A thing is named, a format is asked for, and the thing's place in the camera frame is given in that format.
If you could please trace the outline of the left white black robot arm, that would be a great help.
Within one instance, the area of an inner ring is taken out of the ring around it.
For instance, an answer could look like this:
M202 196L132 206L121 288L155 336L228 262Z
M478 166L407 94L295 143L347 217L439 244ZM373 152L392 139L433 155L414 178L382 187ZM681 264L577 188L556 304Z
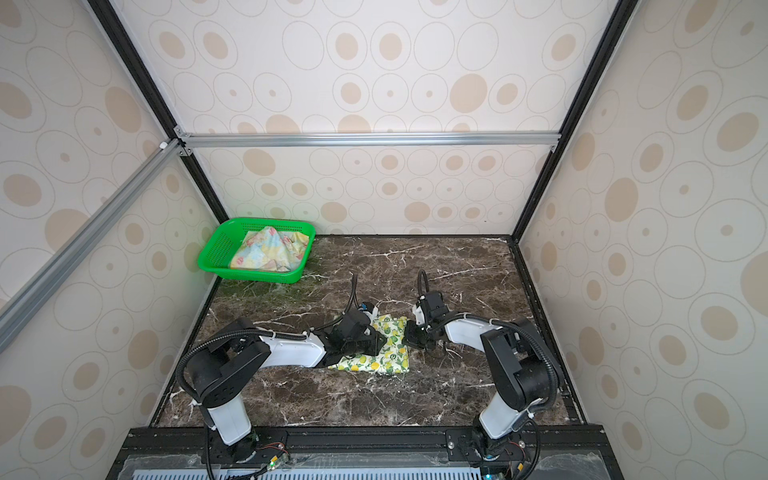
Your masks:
M178 362L175 379L202 412L206 426L227 446L251 434L241 392L262 368L326 368L346 357L376 356L387 342L373 320L378 309L364 302L304 334L274 332L237 320L189 350Z

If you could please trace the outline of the pastel floral skirt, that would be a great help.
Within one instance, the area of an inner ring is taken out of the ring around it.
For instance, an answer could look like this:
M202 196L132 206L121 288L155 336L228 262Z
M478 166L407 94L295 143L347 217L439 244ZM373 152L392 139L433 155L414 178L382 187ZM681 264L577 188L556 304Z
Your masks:
M309 240L310 237L301 232L278 231L271 226L249 231L229 267L262 272L291 272L300 266Z

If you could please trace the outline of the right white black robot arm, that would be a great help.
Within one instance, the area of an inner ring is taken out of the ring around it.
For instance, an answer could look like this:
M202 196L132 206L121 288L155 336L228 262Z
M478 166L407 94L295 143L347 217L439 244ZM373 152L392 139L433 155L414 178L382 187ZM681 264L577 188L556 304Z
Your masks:
M420 294L412 312L415 318L406 325L405 345L427 351L448 341L485 354L496 388L478 417L486 438L498 440L517 432L555 404L562 368L531 322L454 312L437 291Z

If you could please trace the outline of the lemon print skirt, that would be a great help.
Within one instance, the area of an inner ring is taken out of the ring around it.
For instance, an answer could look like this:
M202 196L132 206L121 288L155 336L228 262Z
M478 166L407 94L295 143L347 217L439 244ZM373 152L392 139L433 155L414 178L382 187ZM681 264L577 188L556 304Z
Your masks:
M403 343L407 319L380 315L372 321L373 328L385 336L386 343L379 354L344 357L330 370L367 372L381 375L404 374L409 371L408 349Z

